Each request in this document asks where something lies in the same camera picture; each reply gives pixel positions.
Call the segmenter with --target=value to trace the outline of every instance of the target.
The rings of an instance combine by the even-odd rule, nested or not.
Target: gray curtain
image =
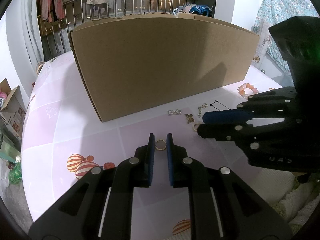
[[[44,61],[36,0],[21,0],[21,3],[23,36],[32,67],[35,69],[39,61]]]

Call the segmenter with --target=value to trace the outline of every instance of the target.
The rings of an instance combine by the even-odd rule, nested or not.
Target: pink tablecloth
[[[233,142],[202,139],[187,124],[184,114],[193,114],[208,104],[206,111],[234,109],[244,101],[237,88],[244,82],[260,92],[280,86],[254,67],[244,81],[180,99],[135,114],[101,123],[82,84],[72,52],[47,62],[36,81],[27,110],[22,138],[22,175],[31,215],[36,220],[75,182],[66,167],[73,153],[94,156],[94,162],[118,165],[148,143],[172,133],[175,144],[205,166],[228,166],[249,182],[260,168],[247,164],[247,158]],[[167,111],[181,109],[182,115]],[[189,218],[187,189],[169,185],[166,151],[155,153],[153,183],[150,188],[134,189],[132,239],[163,239],[172,235],[177,222]]]

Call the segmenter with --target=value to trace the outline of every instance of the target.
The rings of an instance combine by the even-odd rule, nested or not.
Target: bracelet
[[[207,105],[206,103],[204,103],[202,106],[199,106],[199,107],[198,107],[198,110],[199,110],[198,117],[199,117],[199,118],[201,118],[201,115],[202,115],[202,114],[201,114],[201,108],[207,108],[207,107],[208,107],[208,105]]]
[[[248,96],[249,96],[249,94],[247,94],[244,91],[246,88],[251,89],[254,95],[259,93],[258,89],[255,88],[254,85],[251,85],[249,83],[244,83],[238,88],[238,94],[241,95],[244,99],[248,99]]]

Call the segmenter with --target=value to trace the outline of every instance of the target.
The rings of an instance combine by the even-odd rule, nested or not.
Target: product box
[[[148,13],[88,21],[69,39],[105,122],[243,80],[259,36],[210,17]]]
[[[7,93],[8,95],[0,110],[0,116],[8,131],[12,133],[17,140],[21,141],[23,122],[26,112],[23,110],[15,96],[15,92],[18,87],[19,86],[11,90],[7,79],[4,79],[0,83],[1,91]]]
[[[12,140],[0,130],[0,158],[12,163],[18,163],[21,161],[21,152],[19,152]]]

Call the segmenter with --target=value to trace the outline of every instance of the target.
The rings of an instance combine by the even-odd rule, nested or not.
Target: pink beaded bracelet
[[[259,91],[257,88],[254,87],[254,85],[251,85],[249,83],[244,83],[243,85],[241,85],[239,88],[238,88],[238,93],[239,95],[241,95],[244,99],[248,99],[248,96],[249,94],[246,94],[246,92],[244,91],[246,88],[249,88],[252,90],[253,94],[258,94]]]

